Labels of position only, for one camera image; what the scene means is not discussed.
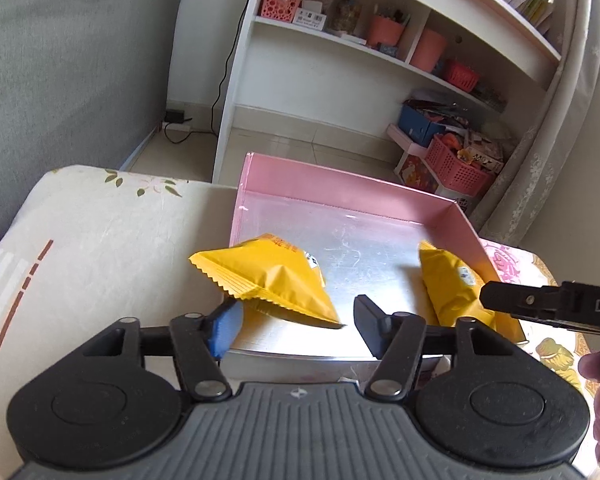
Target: black cable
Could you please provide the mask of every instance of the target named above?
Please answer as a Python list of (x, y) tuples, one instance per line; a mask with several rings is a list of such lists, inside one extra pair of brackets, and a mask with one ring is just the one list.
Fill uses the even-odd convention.
[[(190, 130), (189, 133), (183, 139), (171, 140), (169, 138), (169, 136), (167, 135), (167, 126), (170, 126), (170, 124), (174, 124), (174, 123), (167, 123), (167, 124), (165, 124), (165, 126), (163, 128), (164, 136), (167, 138), (167, 140), (171, 144), (180, 144), (181, 142), (184, 142), (185, 140), (189, 139), (189, 136), (191, 134), (212, 134), (213, 136), (218, 137), (219, 134), (216, 134), (216, 132), (214, 130), (214, 108), (218, 104), (218, 101), (220, 100), (220, 97), (222, 95), (222, 83), (224, 83), (224, 80), (226, 79), (228, 72), (229, 72), (229, 60), (231, 59), (231, 56), (234, 53), (236, 44), (238, 43), (238, 36), (240, 36), (240, 25), (242, 24), (242, 20), (244, 19), (244, 14), (247, 12), (248, 4), (249, 4), (249, 0), (246, 1), (246, 3), (244, 4), (244, 8), (242, 9), (242, 12), (240, 13), (240, 19), (238, 20), (238, 27), (235, 30), (234, 44), (232, 45), (231, 51), (229, 52), (229, 55), (226, 57), (226, 60), (224, 60), (224, 75), (222, 76), (222, 80), (220, 81), (220, 84), (218, 85), (218, 97), (216, 97), (216, 100), (211, 105), (211, 125), (209, 128), (211, 131), (202, 132), (202, 131)], [(193, 119), (193, 117), (190, 117), (189, 119), (184, 119), (184, 121), (182, 121), (182, 124), (187, 123), (188, 121), (190, 121), (192, 119)]]

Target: tile floor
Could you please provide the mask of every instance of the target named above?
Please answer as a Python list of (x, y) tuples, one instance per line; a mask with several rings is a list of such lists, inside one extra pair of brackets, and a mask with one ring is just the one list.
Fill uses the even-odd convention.
[[(171, 139), (179, 140), (185, 134), (170, 130), (169, 135)], [(234, 187), (238, 185), (244, 157), (248, 152), (282, 156), (397, 182), (393, 166), (382, 160), (301, 140), (235, 129), (227, 144), (220, 184)], [(159, 132), (149, 141), (129, 171), (210, 182), (215, 155), (216, 139), (211, 135), (191, 134), (183, 143), (171, 144), (164, 133)]]

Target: silver screw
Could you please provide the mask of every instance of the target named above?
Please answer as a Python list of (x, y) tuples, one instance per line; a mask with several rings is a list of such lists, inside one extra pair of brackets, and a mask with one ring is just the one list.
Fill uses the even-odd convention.
[(395, 397), (402, 391), (402, 387), (391, 379), (380, 379), (371, 384), (371, 391), (384, 397)]
[(220, 381), (200, 381), (196, 384), (195, 392), (205, 399), (219, 397), (226, 391), (226, 386)]

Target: red basket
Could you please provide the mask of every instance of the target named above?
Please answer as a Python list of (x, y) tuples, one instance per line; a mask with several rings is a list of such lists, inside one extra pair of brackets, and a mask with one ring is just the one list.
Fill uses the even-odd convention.
[(480, 76), (462, 63), (448, 59), (445, 63), (445, 71), (442, 74), (442, 79), (465, 92), (470, 92), (474, 89)]
[(424, 160), (443, 186), (458, 193), (476, 196), (493, 183), (493, 174), (462, 162), (443, 144), (441, 138), (440, 135), (433, 137)]
[(291, 22), (296, 15), (300, 0), (262, 0), (260, 15), (263, 18)]

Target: gray ribbed panel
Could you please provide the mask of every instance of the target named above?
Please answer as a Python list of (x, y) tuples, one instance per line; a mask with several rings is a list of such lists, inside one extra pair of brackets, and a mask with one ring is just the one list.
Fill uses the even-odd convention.
[[(292, 395), (302, 388), (306, 394)], [(574, 480), (567, 465), (493, 473), (429, 445), (399, 406), (364, 399), (353, 384), (246, 384), (198, 406), (156, 453), (109, 472), (67, 473), (37, 464), (14, 480)]]

